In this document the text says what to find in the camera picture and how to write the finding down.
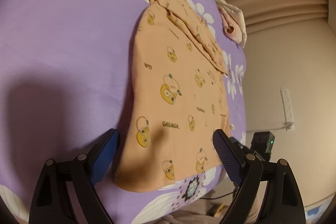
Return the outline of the orange cartoon print garment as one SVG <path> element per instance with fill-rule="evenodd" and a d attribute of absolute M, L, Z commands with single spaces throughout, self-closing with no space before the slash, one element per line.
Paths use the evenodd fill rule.
<path fill-rule="evenodd" d="M 115 184 L 149 192 L 218 166 L 229 131 L 222 50 L 187 0 L 149 0 L 134 38 L 133 112 Z"/>

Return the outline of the pink rolled small garment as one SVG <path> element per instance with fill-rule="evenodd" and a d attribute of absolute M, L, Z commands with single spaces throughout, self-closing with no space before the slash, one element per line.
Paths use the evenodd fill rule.
<path fill-rule="evenodd" d="M 225 0 L 217 0 L 216 3 L 222 17 L 225 36 L 244 48 L 247 42 L 247 30 L 242 10 Z"/>

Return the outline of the purple floral bed sheet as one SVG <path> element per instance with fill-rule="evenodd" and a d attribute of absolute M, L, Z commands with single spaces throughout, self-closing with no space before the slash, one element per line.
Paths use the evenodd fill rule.
<path fill-rule="evenodd" d="M 187 0 L 229 67 L 243 50 L 215 0 Z M 149 0 L 1 0 L 1 198 L 19 223 L 47 159 L 73 159 L 132 108 L 133 34 Z"/>

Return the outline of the white wall power strip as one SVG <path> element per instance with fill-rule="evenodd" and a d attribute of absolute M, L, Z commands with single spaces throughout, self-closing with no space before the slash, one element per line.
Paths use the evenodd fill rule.
<path fill-rule="evenodd" d="M 282 104 L 284 108 L 284 116 L 285 116 L 285 130 L 293 130 L 294 129 L 294 115 L 293 108 L 291 105 L 290 93 L 289 89 L 281 89 L 281 98 Z"/>

